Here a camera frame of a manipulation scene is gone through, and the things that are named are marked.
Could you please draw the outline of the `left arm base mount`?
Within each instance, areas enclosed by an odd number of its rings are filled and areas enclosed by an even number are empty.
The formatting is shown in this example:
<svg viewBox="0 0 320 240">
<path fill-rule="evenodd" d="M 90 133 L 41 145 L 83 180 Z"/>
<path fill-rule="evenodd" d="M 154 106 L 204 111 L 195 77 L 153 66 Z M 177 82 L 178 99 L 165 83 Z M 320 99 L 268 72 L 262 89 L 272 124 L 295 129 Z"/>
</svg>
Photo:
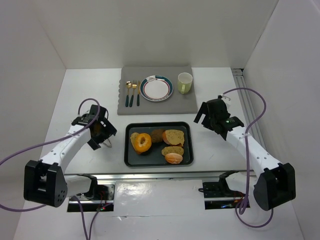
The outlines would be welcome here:
<svg viewBox="0 0 320 240">
<path fill-rule="evenodd" d="M 75 197 L 81 203 L 84 213 L 113 212 L 115 188 L 114 183 L 99 184 L 93 198 L 87 198 L 84 194 L 78 194 Z"/>
</svg>

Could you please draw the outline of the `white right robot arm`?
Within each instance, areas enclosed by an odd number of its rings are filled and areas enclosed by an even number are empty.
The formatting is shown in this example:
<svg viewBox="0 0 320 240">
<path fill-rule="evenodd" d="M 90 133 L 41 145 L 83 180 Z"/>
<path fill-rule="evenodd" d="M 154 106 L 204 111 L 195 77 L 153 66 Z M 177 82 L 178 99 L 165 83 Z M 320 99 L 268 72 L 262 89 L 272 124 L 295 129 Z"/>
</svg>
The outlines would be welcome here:
<svg viewBox="0 0 320 240">
<path fill-rule="evenodd" d="M 242 192 L 253 196 L 257 205 L 269 211 L 296 198 L 295 169 L 290 163 L 283 164 L 270 155 L 248 132 L 244 123 L 231 116 L 222 98 L 203 102 L 194 119 L 220 135 L 249 159 L 257 180 L 247 185 L 247 177 L 237 171 L 227 171 L 220 175 L 219 185 L 225 192 Z"/>
</svg>

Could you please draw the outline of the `orange bagel bread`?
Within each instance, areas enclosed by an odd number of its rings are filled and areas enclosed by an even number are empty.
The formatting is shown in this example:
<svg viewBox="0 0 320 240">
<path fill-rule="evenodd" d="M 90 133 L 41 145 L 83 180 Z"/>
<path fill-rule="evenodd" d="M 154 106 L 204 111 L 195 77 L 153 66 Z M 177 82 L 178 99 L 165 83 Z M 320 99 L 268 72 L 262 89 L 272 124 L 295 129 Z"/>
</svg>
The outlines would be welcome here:
<svg viewBox="0 0 320 240">
<path fill-rule="evenodd" d="M 134 150 L 141 154 L 147 152 L 152 146 L 151 136 L 147 133 L 139 133 L 133 146 Z"/>
</svg>

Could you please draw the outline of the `metal bread tongs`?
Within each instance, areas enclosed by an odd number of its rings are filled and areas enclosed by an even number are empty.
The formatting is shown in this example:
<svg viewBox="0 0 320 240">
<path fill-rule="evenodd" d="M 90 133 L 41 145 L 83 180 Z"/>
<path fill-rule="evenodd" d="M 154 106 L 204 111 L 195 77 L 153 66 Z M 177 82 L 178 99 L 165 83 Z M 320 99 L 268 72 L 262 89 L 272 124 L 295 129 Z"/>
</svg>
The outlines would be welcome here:
<svg viewBox="0 0 320 240">
<path fill-rule="evenodd" d="M 106 139 L 103 143 L 104 146 L 106 146 L 107 148 L 112 148 L 112 143 L 109 139 Z"/>
</svg>

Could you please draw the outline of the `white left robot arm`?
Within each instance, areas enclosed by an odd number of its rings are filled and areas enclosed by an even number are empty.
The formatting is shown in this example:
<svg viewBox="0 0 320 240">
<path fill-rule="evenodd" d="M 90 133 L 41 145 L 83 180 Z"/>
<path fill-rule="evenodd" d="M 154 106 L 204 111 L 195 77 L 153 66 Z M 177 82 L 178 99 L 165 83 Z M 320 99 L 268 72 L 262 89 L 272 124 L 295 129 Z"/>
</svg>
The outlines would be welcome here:
<svg viewBox="0 0 320 240">
<path fill-rule="evenodd" d="M 56 208 L 73 196 L 94 199 L 101 191 L 96 177 L 86 173 L 65 176 L 65 171 L 84 145 L 95 151 L 116 135 L 108 116 L 106 108 L 93 104 L 73 120 L 67 135 L 48 154 L 30 160 L 24 168 L 24 199 Z"/>
</svg>

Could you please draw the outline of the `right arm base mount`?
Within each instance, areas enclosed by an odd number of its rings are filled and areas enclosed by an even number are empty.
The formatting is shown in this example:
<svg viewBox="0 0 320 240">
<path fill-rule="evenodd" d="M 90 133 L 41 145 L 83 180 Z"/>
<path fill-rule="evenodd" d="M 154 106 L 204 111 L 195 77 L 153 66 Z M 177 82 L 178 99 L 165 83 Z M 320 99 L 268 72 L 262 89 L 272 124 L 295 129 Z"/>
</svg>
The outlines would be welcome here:
<svg viewBox="0 0 320 240">
<path fill-rule="evenodd" d="M 219 182 L 203 182 L 198 191 L 206 210 L 234 209 L 245 198 L 242 192 L 224 189 Z"/>
</svg>

